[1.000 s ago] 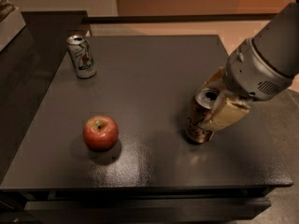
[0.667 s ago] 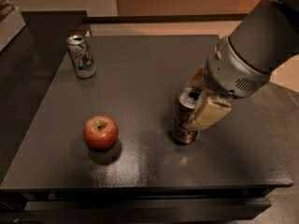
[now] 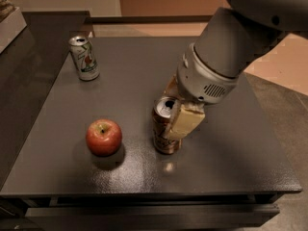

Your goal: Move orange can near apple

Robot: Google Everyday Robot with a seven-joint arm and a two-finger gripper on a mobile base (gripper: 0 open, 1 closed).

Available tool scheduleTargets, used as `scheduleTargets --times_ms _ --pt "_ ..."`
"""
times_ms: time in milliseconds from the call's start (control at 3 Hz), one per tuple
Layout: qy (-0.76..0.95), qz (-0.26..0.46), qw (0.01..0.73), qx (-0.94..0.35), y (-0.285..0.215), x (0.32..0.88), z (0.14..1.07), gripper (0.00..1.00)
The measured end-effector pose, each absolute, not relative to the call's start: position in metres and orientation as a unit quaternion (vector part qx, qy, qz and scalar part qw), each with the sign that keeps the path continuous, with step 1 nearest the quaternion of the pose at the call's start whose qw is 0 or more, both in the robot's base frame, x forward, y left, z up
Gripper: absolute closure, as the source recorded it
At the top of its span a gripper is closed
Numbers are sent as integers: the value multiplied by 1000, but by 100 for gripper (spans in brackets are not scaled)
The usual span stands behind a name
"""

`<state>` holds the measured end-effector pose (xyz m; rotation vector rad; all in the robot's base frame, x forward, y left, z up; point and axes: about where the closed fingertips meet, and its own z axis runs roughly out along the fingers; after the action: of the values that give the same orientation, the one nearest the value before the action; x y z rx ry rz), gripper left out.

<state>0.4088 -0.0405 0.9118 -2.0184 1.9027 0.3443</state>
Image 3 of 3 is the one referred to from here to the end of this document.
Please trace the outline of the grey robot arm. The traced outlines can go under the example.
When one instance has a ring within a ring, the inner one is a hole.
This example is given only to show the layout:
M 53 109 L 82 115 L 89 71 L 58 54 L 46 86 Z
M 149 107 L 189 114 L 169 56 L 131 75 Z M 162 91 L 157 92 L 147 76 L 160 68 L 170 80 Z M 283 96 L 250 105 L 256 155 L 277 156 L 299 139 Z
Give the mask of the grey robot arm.
M 190 44 L 165 94 L 176 99 L 163 137 L 180 141 L 220 102 L 239 76 L 289 33 L 307 36 L 308 0 L 226 0 Z

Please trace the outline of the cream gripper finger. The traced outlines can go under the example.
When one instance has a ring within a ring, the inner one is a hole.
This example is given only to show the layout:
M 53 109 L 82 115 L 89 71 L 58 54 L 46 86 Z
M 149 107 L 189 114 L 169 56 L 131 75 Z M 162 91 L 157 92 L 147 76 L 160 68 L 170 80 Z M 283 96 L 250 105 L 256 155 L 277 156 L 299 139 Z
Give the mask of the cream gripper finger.
M 176 76 L 173 75 L 171 79 L 169 80 L 167 86 L 165 87 L 163 91 L 164 96 L 170 96 L 170 97 L 179 97 L 179 92 L 178 92 L 178 86 L 177 86 L 177 80 Z
M 163 137 L 172 141 L 180 141 L 192 132 L 204 118 L 205 111 L 202 103 L 176 101 Z

